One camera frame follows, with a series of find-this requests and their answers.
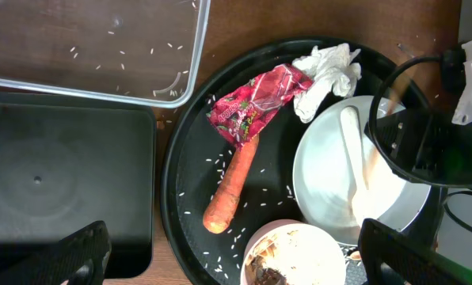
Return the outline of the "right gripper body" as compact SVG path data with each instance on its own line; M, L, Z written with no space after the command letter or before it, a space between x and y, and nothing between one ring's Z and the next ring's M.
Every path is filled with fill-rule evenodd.
M365 133L394 174L410 182L458 180L458 126L446 115L419 108L378 114L369 113Z

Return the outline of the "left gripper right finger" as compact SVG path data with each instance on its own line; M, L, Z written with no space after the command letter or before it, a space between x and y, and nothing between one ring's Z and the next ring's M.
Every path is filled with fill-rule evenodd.
M369 284L388 284L383 266L410 284L472 284L472 271L374 219L365 219L358 249Z

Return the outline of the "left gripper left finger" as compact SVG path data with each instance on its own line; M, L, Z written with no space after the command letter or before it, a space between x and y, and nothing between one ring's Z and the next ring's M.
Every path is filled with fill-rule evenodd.
M0 247L0 284L102 284L112 252L104 222L27 253Z

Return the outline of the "white plastic fork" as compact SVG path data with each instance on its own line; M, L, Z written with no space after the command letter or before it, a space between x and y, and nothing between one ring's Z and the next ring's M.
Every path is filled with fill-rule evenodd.
M350 160L356 190L351 199L351 209L359 226L365 219L376 219L374 195L367 182L367 172L364 162L363 143L360 131L360 121L357 110L348 106L340 113L341 131L345 149Z

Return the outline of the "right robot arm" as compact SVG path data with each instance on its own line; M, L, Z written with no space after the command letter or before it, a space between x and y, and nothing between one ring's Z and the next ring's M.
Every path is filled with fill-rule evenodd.
M404 109L379 119L371 116L364 133L398 177L472 189L472 123L452 124L440 113Z

